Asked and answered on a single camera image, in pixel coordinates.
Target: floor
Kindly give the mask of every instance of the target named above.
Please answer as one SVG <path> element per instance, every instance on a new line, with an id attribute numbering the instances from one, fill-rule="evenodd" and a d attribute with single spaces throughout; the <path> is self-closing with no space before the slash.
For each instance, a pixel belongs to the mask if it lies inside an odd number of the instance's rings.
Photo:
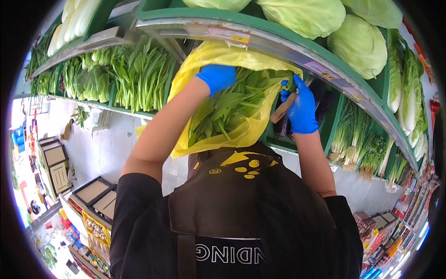
<path id="1" fill-rule="evenodd" d="M 50 102 L 49 113 L 38 115 L 39 137 L 47 133 L 48 137 L 59 136 L 70 119 L 74 103 L 66 100 Z M 135 129 L 141 126 L 136 117 L 113 113 L 110 128 L 94 132 L 81 132 L 74 125 L 73 132 L 65 145 L 70 165 L 76 171 L 75 187 L 102 176 L 111 183 L 117 183 L 125 160 L 135 146 L 137 137 Z M 276 150 L 282 155 L 284 165 L 301 176 L 299 157 L 296 154 Z M 347 198 L 352 212 L 365 211 L 372 215 L 393 209 L 401 197 L 402 190 L 388 193 L 384 182 L 363 181 L 354 171 L 336 170 L 333 173 L 338 195 Z M 169 157 L 163 165 L 163 195 L 168 195 L 175 187 L 181 186 L 187 178 L 187 157 L 172 159 Z"/>

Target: yellow plastic bag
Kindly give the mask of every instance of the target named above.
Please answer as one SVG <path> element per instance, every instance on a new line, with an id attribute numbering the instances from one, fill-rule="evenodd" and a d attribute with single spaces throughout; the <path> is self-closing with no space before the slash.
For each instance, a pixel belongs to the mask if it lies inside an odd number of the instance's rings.
<path id="1" fill-rule="evenodd" d="M 169 102 L 175 97 L 194 75 L 200 72 L 202 66 L 208 64 L 239 66 L 253 71 L 266 69 L 276 71 L 292 70 L 295 74 L 299 74 L 301 78 L 303 77 L 301 69 L 265 54 L 234 46 L 229 47 L 223 43 L 204 42 L 193 50 L 181 65 L 180 70 L 178 70 L 172 81 L 172 87 L 167 101 Z M 275 78 L 272 80 L 274 84 L 265 92 L 262 107 L 251 117 L 246 118 L 246 121 L 242 122 L 240 126 L 228 133 L 231 138 L 230 141 L 224 135 L 218 135 L 201 140 L 190 148 L 187 148 L 189 121 L 173 148 L 171 156 L 175 158 L 206 150 L 214 150 L 220 147 L 247 147 L 253 145 L 260 138 L 268 124 L 271 107 L 283 79 L 286 78 Z M 144 128 L 140 127 L 136 131 L 137 136 L 142 133 Z"/>

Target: wooden handle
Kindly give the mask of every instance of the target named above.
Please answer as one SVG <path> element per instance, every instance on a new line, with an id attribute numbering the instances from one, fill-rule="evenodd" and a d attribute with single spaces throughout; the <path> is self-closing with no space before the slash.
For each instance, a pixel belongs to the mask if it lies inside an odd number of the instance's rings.
<path id="1" fill-rule="evenodd" d="M 293 92 L 288 96 L 288 98 L 286 98 L 285 102 L 280 104 L 280 106 L 273 112 L 273 114 L 269 118 L 272 123 L 276 124 L 280 119 L 282 119 L 282 117 L 294 103 L 296 96 L 297 93 Z"/>
<path id="2" fill-rule="evenodd" d="M 312 75 L 308 75 L 307 79 L 305 80 L 305 85 L 308 87 L 311 82 L 313 81 L 314 77 Z M 285 102 L 283 102 L 269 117 L 272 123 L 276 124 L 279 122 L 280 119 L 285 115 L 285 113 L 288 111 L 288 109 L 293 104 L 294 100 L 296 99 L 297 94 L 299 93 L 299 90 L 296 89 L 296 92 L 291 93 Z"/>

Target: price label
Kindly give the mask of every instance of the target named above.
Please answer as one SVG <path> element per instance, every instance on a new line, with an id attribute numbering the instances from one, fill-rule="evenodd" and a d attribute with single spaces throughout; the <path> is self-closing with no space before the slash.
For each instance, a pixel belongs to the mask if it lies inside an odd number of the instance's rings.
<path id="1" fill-rule="evenodd" d="M 249 44 L 249 40 L 251 39 L 250 34 L 229 29 L 208 27 L 207 31 L 209 32 L 210 37 L 220 38 L 234 42 L 241 42 L 243 44 Z"/>
<path id="2" fill-rule="evenodd" d="M 357 101 L 364 101 L 363 95 L 360 94 L 358 90 L 356 90 L 354 87 L 342 87 L 342 90 L 344 90 L 347 94 L 355 98 Z"/>
<path id="3" fill-rule="evenodd" d="M 311 69 L 313 72 L 320 74 L 324 78 L 328 80 L 332 79 L 340 79 L 340 77 L 335 74 L 333 71 L 329 70 L 327 67 L 321 65 L 316 61 L 310 61 L 304 64 L 305 67 Z"/>

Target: blue latex glove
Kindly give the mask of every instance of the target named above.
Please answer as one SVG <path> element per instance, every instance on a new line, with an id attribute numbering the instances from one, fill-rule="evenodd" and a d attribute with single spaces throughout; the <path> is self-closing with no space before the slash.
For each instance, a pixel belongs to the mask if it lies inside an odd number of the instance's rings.
<path id="1" fill-rule="evenodd" d="M 318 123 L 314 111 L 316 110 L 316 102 L 311 90 L 305 85 L 299 75 L 293 76 L 294 83 L 299 89 L 295 102 L 286 112 L 291 122 L 291 132 L 293 133 L 314 133 L 318 130 Z M 283 80 L 282 85 L 286 85 L 288 81 Z M 291 93 L 287 90 L 280 92 L 281 100 L 284 102 Z"/>
<path id="2" fill-rule="evenodd" d="M 220 90 L 233 85 L 236 80 L 235 67 L 210 64 L 201 68 L 195 76 L 201 78 L 211 90 L 211 97 Z"/>

